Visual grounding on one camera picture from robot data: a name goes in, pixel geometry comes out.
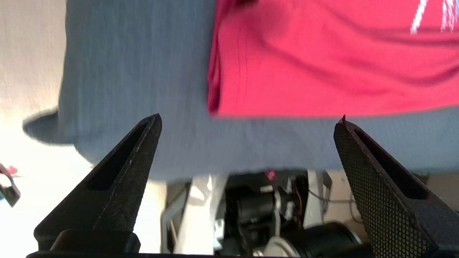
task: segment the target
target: gray pants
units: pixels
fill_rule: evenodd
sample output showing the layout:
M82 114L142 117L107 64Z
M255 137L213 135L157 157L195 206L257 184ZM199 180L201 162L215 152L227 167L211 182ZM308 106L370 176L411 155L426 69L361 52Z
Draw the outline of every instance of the gray pants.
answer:
M163 130L154 179L265 168L341 169L333 141L339 117L209 117L214 8L211 0L68 0L59 113L26 130L37 138L51 132L55 141L73 143L97 163L139 120L158 112ZM459 169L457 107L347 119L414 172Z

